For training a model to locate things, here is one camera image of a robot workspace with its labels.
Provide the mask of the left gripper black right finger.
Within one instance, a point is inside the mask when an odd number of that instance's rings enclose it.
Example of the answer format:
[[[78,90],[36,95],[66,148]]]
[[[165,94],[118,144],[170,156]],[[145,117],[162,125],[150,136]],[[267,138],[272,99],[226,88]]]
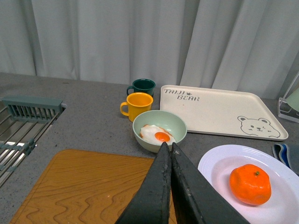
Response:
[[[178,224],[248,224],[197,170],[175,143],[171,151],[171,190]]]

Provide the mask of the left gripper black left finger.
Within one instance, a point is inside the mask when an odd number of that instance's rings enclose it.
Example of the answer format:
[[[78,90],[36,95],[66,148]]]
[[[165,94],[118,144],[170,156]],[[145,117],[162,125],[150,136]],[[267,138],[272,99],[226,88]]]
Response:
[[[117,224],[167,224],[170,215],[171,156],[163,143],[139,190]]]

